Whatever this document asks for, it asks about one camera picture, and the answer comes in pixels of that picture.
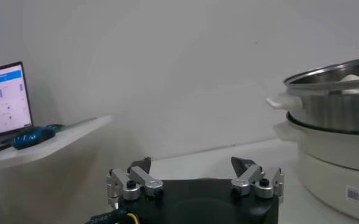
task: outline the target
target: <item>yellow wire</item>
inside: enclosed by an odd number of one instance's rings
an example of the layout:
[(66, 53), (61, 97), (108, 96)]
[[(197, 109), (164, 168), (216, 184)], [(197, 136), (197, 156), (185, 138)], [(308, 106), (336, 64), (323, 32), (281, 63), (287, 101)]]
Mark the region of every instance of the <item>yellow wire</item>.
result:
[(135, 221), (135, 224), (140, 224), (140, 222), (138, 221), (138, 218), (137, 218), (137, 216), (136, 216), (135, 214), (133, 214), (133, 213), (128, 213), (127, 215), (128, 215), (130, 218), (132, 218), (133, 221)]

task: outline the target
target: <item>label sticker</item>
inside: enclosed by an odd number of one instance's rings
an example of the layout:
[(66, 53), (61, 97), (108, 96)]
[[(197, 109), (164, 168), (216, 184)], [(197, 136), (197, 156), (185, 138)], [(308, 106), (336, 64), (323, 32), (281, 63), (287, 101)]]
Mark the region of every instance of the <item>label sticker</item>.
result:
[(346, 186), (346, 199), (359, 204), (359, 190), (352, 186)]

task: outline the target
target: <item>pot handle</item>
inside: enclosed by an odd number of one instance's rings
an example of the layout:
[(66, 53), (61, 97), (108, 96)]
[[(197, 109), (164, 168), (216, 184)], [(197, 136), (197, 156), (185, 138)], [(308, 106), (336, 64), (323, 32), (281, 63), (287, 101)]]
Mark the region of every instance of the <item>pot handle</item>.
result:
[(274, 109), (279, 110), (299, 110), (302, 109), (302, 100), (298, 96), (292, 96), (287, 93), (280, 93), (274, 97), (269, 97), (266, 102)]
[(276, 124), (274, 131), (277, 133), (278, 138), (283, 141), (302, 142), (307, 138), (304, 131), (293, 127), (288, 121)]

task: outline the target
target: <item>black cable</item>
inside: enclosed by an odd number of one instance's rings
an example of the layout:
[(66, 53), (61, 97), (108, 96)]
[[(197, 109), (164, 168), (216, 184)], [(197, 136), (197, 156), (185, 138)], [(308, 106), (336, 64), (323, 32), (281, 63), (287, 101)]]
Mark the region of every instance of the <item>black cable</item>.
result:
[(127, 218), (125, 210), (117, 209), (101, 215), (92, 216), (86, 224), (113, 224)]

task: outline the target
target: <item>white shelf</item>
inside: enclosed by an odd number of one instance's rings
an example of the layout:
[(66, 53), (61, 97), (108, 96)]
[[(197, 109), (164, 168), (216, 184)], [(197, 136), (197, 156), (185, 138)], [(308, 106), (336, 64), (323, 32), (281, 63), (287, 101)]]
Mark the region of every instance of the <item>white shelf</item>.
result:
[(49, 156), (92, 131), (103, 127), (111, 120), (111, 116), (99, 117), (63, 130), (53, 138), (38, 145), (22, 150), (17, 150), (13, 147), (2, 150), (0, 151), (0, 169), (30, 163)]

